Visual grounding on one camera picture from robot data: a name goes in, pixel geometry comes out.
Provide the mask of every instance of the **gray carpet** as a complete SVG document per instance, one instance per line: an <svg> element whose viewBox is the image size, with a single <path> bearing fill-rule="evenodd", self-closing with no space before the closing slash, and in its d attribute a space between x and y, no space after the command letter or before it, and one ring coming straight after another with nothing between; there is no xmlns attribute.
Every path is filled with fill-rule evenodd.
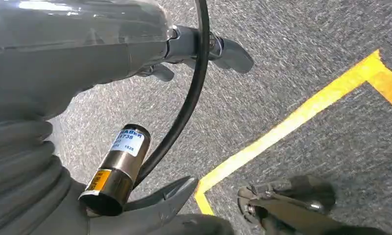
<svg viewBox="0 0 392 235"><path fill-rule="evenodd" d="M191 0L159 2L175 24L196 25L195 16L188 15L195 10ZM246 75L210 66L191 121L132 198L184 175L204 176L377 48L392 69L391 0L210 0L209 10L212 31L240 42L256 65ZM99 85L79 94L52 121L56 152L74 178L89 181L126 123L148 128L155 148L192 75L186 66L170 67L176 72L172 82L133 77ZM392 106L364 84L206 196L238 234L260 234L237 212L238 187L304 173L334 184L334 218L392 233ZM193 199L186 212L199 212Z"/></svg>

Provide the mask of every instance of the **gray plastic housing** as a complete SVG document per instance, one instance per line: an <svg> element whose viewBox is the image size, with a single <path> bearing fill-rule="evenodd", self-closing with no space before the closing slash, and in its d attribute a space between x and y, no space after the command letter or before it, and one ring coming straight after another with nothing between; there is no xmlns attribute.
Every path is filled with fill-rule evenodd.
<svg viewBox="0 0 392 235"><path fill-rule="evenodd" d="M0 53L165 42L170 33L152 0L0 0Z"/></svg>

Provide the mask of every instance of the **yellow tape line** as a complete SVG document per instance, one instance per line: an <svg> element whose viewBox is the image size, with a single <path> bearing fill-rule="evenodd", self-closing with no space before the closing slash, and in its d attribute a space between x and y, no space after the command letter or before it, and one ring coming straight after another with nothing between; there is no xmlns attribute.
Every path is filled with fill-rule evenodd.
<svg viewBox="0 0 392 235"><path fill-rule="evenodd" d="M392 71L382 71L368 82L392 104Z"/></svg>
<svg viewBox="0 0 392 235"><path fill-rule="evenodd" d="M202 213L213 214L204 195L207 190L368 80L392 103L392 72L382 64L377 50L304 102L282 123L204 176L195 193Z"/></svg>
<svg viewBox="0 0 392 235"><path fill-rule="evenodd" d="M199 205L200 211L202 214L210 214L213 215L212 208L209 205L208 199L206 199L206 196L204 193L195 193L195 199L197 202L197 205Z"/></svg>

